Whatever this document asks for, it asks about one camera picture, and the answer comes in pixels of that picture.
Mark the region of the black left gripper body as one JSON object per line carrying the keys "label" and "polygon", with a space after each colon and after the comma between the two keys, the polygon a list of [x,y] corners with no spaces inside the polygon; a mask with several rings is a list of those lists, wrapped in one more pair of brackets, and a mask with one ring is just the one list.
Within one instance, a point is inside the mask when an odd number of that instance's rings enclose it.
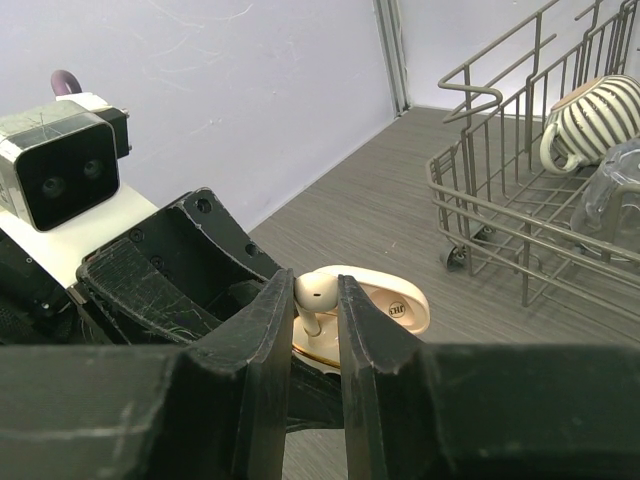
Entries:
{"label": "black left gripper body", "polygon": [[157,208],[131,188],[48,232],[1,216],[1,294],[51,335],[190,344],[243,312],[278,264],[209,189]]}

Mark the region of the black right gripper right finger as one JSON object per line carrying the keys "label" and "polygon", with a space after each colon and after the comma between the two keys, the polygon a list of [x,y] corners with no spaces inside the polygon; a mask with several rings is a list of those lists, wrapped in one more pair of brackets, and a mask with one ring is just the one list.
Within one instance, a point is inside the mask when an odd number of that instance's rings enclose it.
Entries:
{"label": "black right gripper right finger", "polygon": [[339,289],[352,479],[635,479],[639,351],[426,343]]}

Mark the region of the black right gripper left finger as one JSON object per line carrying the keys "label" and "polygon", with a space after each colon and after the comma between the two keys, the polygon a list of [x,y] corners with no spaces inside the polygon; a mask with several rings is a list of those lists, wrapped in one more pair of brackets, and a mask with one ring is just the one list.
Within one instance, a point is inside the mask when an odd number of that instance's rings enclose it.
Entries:
{"label": "black right gripper left finger", "polygon": [[278,479],[293,274],[187,347],[1,351],[5,479]]}

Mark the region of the pink white earbud case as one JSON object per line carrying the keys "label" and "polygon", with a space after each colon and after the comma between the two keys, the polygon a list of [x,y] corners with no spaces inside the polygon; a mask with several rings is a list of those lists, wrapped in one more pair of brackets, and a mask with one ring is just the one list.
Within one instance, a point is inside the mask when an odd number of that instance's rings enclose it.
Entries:
{"label": "pink white earbud case", "polygon": [[[353,277],[372,303],[390,319],[414,335],[430,324],[430,308],[423,292],[413,283],[385,272],[350,265],[328,265],[311,272]],[[298,310],[294,319],[292,349],[302,362],[323,374],[340,373],[338,303],[334,310],[317,313],[321,333],[312,337],[302,325]]]}

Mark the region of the pink white earbud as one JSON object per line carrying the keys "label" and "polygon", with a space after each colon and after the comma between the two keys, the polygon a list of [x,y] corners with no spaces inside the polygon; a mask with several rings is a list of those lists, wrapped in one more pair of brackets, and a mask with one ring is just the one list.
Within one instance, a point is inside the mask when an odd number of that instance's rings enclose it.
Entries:
{"label": "pink white earbud", "polygon": [[338,303],[337,277],[322,272],[303,274],[294,282],[294,297],[306,333],[318,336],[321,327],[316,314],[330,312]]}

